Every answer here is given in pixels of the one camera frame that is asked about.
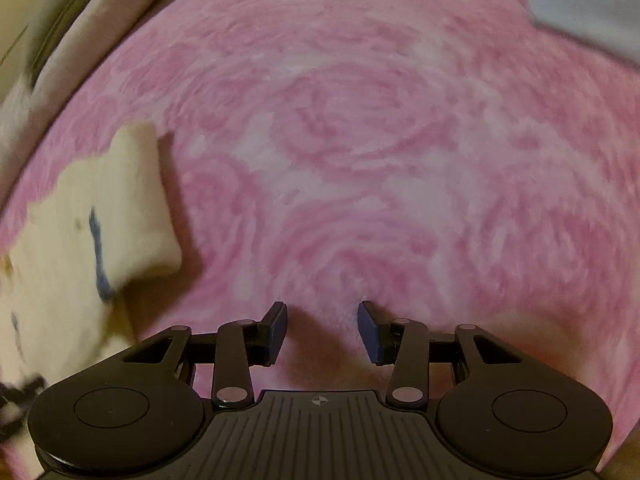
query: round black disc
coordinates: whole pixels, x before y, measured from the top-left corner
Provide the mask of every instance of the round black disc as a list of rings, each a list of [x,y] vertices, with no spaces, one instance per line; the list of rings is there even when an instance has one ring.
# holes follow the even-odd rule
[[[96,386],[55,384],[31,407],[31,437],[53,468],[100,475],[144,470],[186,448],[204,418],[200,398],[177,380]]]
[[[443,436],[471,462],[500,474],[555,476],[595,467],[612,429],[604,402],[551,368],[524,371],[489,366],[449,390],[436,416]]]

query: pink rose pattern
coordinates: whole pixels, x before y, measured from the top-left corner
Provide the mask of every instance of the pink rose pattern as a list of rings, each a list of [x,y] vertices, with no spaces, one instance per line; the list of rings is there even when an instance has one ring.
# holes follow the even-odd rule
[[[355,328],[369,298],[588,384],[615,418],[606,458],[638,421],[638,70],[535,29],[523,0],[177,0],[50,128],[2,247],[71,160],[148,119],[185,259],[131,287],[140,336],[282,300],[257,390],[383,387]]]

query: black ribbed plate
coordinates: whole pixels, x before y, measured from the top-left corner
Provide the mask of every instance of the black ribbed plate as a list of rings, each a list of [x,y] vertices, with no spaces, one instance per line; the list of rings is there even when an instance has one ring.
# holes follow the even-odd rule
[[[48,473],[43,480],[61,475]],[[374,392],[264,392],[141,480],[494,480],[452,455],[418,413]],[[596,480],[583,473],[575,480]]]

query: blue marking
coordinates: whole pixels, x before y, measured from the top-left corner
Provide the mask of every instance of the blue marking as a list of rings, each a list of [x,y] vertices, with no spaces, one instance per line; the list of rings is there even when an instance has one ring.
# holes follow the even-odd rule
[[[95,215],[95,208],[91,208],[89,215],[89,229],[94,237],[95,250],[95,286],[98,289],[98,295],[103,303],[112,300],[116,295],[115,291],[109,284],[109,279],[104,272],[104,262],[102,261],[102,238],[100,238],[100,222]]]
[[[20,331],[18,330],[18,317],[15,315],[15,312],[11,313],[11,324],[15,332],[15,347],[18,349],[20,357],[24,359],[24,355],[22,355],[22,344],[20,343]]]

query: bed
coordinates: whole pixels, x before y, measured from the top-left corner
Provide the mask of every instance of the bed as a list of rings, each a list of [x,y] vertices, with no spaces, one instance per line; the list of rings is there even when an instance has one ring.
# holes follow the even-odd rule
[[[524,0],[175,0],[75,92],[0,247],[71,161],[151,120],[182,247],[136,333],[290,308],[254,387],[383,388],[355,309],[472,322],[596,391],[605,463],[640,416],[640,72]],[[196,387],[206,394],[211,370]]]

